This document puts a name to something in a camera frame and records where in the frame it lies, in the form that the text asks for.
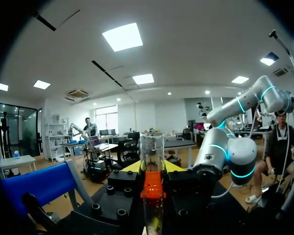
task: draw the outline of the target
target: small bottle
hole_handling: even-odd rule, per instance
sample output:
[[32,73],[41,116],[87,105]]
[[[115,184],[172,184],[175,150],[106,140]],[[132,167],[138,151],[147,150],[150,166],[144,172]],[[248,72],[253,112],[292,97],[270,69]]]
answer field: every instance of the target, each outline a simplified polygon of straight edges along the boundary
[[18,150],[15,150],[14,151],[14,159],[18,159],[18,158],[20,158],[19,152],[18,152]]

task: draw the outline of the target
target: chair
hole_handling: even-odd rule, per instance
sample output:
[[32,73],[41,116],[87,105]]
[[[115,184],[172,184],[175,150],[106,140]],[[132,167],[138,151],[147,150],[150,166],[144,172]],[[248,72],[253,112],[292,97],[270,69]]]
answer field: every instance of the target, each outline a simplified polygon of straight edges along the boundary
[[183,130],[183,135],[182,135],[183,139],[185,140],[191,140],[192,139],[192,134],[191,134],[191,130],[190,128],[185,128]]
[[[122,167],[127,167],[134,162],[139,160],[139,154],[138,154],[138,141],[140,138],[139,132],[130,132],[128,133],[128,140],[119,141],[118,146],[118,164]],[[121,158],[121,152],[126,152],[126,154],[123,154],[123,160]]]
[[24,203],[26,204],[24,196],[28,198],[28,194],[32,194],[37,199],[37,206],[41,208],[45,204],[68,192],[73,210],[78,212],[78,205],[74,193],[75,189],[87,205],[92,206],[93,204],[91,197],[87,194],[75,170],[72,160],[67,160],[61,164],[24,175],[4,179],[1,185],[7,198],[19,215],[26,215],[29,213],[26,209],[28,207],[24,205]]

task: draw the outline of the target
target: yellow object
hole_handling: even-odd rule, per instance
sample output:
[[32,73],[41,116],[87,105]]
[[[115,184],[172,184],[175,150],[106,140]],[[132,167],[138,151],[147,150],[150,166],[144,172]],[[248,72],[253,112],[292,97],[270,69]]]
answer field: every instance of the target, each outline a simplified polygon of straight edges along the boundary
[[[135,163],[133,163],[132,165],[129,165],[128,167],[122,169],[121,171],[133,171],[133,172],[137,172],[139,171],[139,167],[141,166],[141,161],[137,161]],[[173,163],[168,162],[167,160],[165,160],[165,166],[166,166],[166,171],[167,172],[173,172],[175,170],[177,171],[185,171],[185,169],[180,168],[176,165],[174,165]]]

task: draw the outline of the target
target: person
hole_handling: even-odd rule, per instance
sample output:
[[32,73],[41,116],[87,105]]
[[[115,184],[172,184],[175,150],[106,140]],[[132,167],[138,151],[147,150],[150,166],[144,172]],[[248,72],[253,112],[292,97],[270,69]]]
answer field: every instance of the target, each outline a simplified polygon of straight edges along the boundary
[[285,172],[292,174],[294,162],[292,160],[292,150],[294,149],[294,128],[287,125],[286,113],[284,110],[274,113],[278,124],[274,126],[268,138],[268,145],[265,152],[265,159],[260,161],[253,175],[256,193],[246,199],[247,203],[258,202],[261,198],[261,182],[264,174],[283,174],[283,167],[287,151]]
[[88,131],[87,131],[88,126],[93,126],[93,125],[95,125],[95,127],[90,131],[90,136],[95,136],[96,133],[97,133],[97,131],[98,131],[97,125],[96,125],[95,123],[92,124],[92,123],[90,122],[90,118],[89,118],[89,117],[85,118],[85,122],[86,122],[86,126],[84,127],[83,131],[86,131],[86,133],[88,133]]

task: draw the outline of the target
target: desk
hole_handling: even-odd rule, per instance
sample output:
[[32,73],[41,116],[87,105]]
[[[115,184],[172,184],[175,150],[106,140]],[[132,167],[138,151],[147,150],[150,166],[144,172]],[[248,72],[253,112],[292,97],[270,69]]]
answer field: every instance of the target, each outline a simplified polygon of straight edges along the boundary
[[20,158],[5,158],[5,159],[0,159],[0,169],[1,173],[3,174],[3,177],[5,178],[4,170],[10,170],[14,168],[18,168],[19,166],[22,165],[29,165],[30,171],[31,169],[31,163],[33,163],[34,169],[36,170],[36,165],[35,165],[35,159],[30,156],[30,155],[24,155],[20,156]]
[[108,141],[108,144],[110,144],[110,139],[112,140],[113,143],[113,139],[117,139],[117,138],[124,138],[123,136],[102,136],[99,138],[100,141]]
[[118,144],[110,143],[109,147],[104,148],[103,150],[100,150],[100,152],[103,152],[104,156],[106,157],[106,151],[109,151],[109,157],[110,157],[111,156],[110,149],[118,147],[118,146],[119,146]]
[[[263,159],[265,159],[265,153],[266,153],[266,147],[267,147],[267,140],[268,140],[268,135],[271,133],[272,130],[270,131],[253,131],[251,134],[255,134],[255,135],[262,135],[263,136],[263,139],[264,139],[264,148],[263,148]],[[250,131],[235,131],[235,132],[238,132],[239,134],[250,134]]]
[[196,146],[193,141],[165,141],[165,150],[175,150],[176,156],[178,149],[188,148],[188,168],[192,168],[192,147]]
[[85,145],[85,143],[76,143],[76,144],[62,143],[62,144],[60,144],[60,146],[62,146],[63,159],[64,159],[64,161],[66,161],[66,158],[65,158],[65,148],[69,148],[70,153],[71,153],[73,164],[75,165],[75,156],[74,156],[74,149],[73,148],[74,147],[83,146],[83,145]]

